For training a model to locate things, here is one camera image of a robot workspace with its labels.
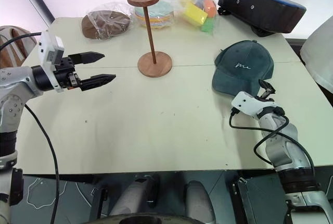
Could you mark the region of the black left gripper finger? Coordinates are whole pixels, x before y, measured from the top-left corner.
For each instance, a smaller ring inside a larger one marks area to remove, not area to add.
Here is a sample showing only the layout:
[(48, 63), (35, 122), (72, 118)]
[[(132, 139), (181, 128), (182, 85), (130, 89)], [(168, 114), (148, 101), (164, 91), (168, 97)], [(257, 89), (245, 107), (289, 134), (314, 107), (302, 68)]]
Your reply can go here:
[(89, 79), (81, 80), (79, 88), (81, 91), (87, 91), (110, 83), (116, 78), (115, 74), (98, 74)]
[(78, 65), (78, 64), (94, 63), (104, 58), (104, 54), (98, 52), (83, 52), (83, 53), (71, 54), (68, 57), (71, 59), (74, 65)]

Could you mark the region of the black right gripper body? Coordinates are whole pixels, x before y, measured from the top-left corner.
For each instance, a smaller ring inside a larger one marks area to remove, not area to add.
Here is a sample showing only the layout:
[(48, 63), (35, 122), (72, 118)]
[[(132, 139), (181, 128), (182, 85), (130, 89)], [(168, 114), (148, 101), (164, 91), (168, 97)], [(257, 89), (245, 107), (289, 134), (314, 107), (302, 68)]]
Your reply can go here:
[(266, 89), (260, 96), (256, 96), (255, 98), (261, 102), (273, 102), (274, 99), (270, 98), (271, 94), (275, 94), (275, 90)]

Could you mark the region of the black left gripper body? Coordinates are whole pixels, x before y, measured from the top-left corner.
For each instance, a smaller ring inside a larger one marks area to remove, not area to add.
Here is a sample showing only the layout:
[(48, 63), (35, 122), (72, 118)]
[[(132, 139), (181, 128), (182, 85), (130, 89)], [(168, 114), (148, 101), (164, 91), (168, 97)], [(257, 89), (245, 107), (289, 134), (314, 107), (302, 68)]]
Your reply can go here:
[(54, 71), (55, 78), (63, 89), (78, 88), (81, 85), (81, 80), (76, 74), (75, 64), (81, 63), (80, 54), (72, 54), (63, 57), (59, 65), (56, 65)]

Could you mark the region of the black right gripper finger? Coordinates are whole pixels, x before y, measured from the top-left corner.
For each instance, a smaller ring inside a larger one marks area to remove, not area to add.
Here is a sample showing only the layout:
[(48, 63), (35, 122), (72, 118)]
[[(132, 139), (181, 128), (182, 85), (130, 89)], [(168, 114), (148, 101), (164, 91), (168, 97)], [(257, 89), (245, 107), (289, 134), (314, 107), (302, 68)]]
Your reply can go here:
[(261, 88), (265, 89), (266, 93), (275, 93), (274, 87), (270, 83), (266, 82), (265, 80), (259, 79), (259, 85)]

